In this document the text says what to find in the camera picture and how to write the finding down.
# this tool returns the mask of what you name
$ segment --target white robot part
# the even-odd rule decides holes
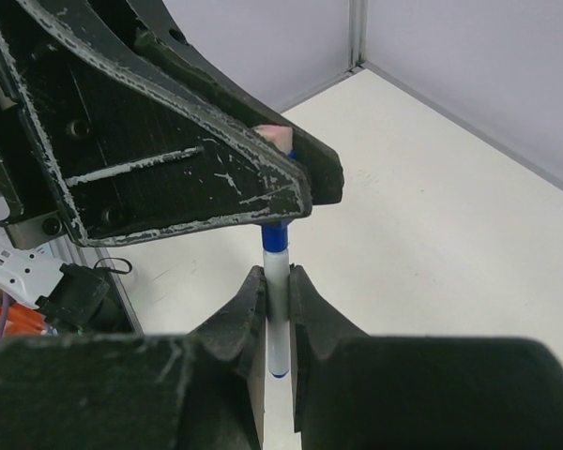
[[[48,297],[64,274],[64,264],[36,251],[18,250],[0,240],[0,289],[26,308],[37,309],[40,297]]]

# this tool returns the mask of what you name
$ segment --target white wall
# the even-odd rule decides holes
[[[563,0],[372,0],[367,32],[369,61],[563,181]]]
[[[348,69],[348,0],[165,0],[188,41],[281,109]]]

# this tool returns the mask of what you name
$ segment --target black plastic part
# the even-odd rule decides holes
[[[175,449],[193,351],[183,337],[0,344],[0,450]]]
[[[0,83],[25,140],[12,148],[41,168],[26,192],[20,173],[0,180],[26,218],[57,208],[79,245],[306,217],[342,197],[333,150],[293,127],[294,162],[253,132],[292,124],[187,45],[160,0],[0,0]]]
[[[106,295],[110,289],[102,270],[63,264],[65,274],[48,298],[40,298],[38,312],[62,331],[122,331],[125,311]]]
[[[563,448],[563,369],[516,338],[367,337],[290,276],[304,450]]]
[[[0,343],[0,450],[259,450],[265,298],[254,267],[185,337]]]

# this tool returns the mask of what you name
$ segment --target blue marker cap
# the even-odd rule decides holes
[[[267,223],[261,225],[263,249],[271,253],[281,253],[288,248],[288,226],[286,223]]]

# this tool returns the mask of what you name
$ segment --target metal frame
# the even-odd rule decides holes
[[[369,0],[350,0],[348,44],[350,68],[361,66],[365,60],[365,37],[367,35],[367,9]]]

